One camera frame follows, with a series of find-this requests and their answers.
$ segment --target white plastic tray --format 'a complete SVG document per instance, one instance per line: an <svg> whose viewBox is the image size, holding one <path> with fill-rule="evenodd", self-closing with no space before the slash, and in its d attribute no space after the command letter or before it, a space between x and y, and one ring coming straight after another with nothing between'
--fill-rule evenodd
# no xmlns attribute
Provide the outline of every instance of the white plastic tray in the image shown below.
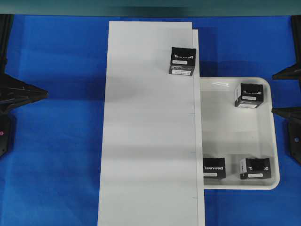
<svg viewBox="0 0 301 226"><path fill-rule="evenodd" d="M263 84L264 102L256 109L234 106L239 83ZM261 78L200 79L204 158L225 158L226 178L205 178L205 189L270 190L279 181L279 165L269 84ZM239 177L243 158L269 158L271 179Z"/></svg>

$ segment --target black mount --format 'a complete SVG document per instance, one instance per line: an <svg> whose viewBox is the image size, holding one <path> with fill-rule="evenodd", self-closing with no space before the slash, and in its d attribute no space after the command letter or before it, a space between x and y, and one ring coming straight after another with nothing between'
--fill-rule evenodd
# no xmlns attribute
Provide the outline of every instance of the black mount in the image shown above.
<svg viewBox="0 0 301 226"><path fill-rule="evenodd" d="M301 16L292 16L291 25L293 31L293 41L295 45L296 64L285 68L273 75L273 79L278 80L299 80L301 85Z"/></svg>
<svg viewBox="0 0 301 226"><path fill-rule="evenodd" d="M273 75L275 80L299 80L301 87L301 16L292 16L296 64ZM301 164L301 107L273 108L272 112L288 119L290 155Z"/></svg>
<svg viewBox="0 0 301 226"><path fill-rule="evenodd" d="M5 74L8 40L14 16L0 14L0 156L8 151L12 120L8 113L48 97L48 92Z"/></svg>
<svg viewBox="0 0 301 226"><path fill-rule="evenodd" d="M301 107L273 108L272 112L288 119L290 155L301 164Z"/></svg>

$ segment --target blue surface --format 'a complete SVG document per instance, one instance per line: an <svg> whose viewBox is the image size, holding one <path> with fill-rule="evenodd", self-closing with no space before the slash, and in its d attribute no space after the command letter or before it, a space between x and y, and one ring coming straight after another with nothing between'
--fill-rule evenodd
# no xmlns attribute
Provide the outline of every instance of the blue surface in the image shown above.
<svg viewBox="0 0 301 226"><path fill-rule="evenodd" d="M108 22L192 21L203 76L256 76L274 107L300 106L297 81L272 81L294 64L289 17L120 18L16 16L7 73L49 91L16 116L13 150L0 159L1 226L96 226ZM301 166L275 116L281 180L272 191L206 190L206 225L301 224Z"/></svg>

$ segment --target product box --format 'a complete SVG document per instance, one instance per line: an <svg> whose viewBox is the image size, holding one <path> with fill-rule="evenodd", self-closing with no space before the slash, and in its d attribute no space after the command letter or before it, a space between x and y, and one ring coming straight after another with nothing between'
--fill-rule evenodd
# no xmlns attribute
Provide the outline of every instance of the product box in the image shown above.
<svg viewBox="0 0 301 226"><path fill-rule="evenodd" d="M263 102L263 85L240 83L234 98L235 107L257 108Z"/></svg>
<svg viewBox="0 0 301 226"><path fill-rule="evenodd" d="M196 66L195 48L176 48L171 49L170 74L192 75Z"/></svg>
<svg viewBox="0 0 301 226"><path fill-rule="evenodd" d="M203 158L204 177L221 179L226 177L225 158Z"/></svg>
<svg viewBox="0 0 301 226"><path fill-rule="evenodd" d="M271 178L271 167L267 159L242 159L240 161L240 179Z"/></svg>

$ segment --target white platform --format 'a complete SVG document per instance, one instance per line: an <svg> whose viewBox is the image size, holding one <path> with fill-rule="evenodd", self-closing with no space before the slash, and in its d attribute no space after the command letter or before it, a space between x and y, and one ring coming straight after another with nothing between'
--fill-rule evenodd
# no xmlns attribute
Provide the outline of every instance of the white platform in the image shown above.
<svg viewBox="0 0 301 226"><path fill-rule="evenodd" d="M199 69L168 74L172 46L191 23L110 22L99 226L205 225Z"/></svg>

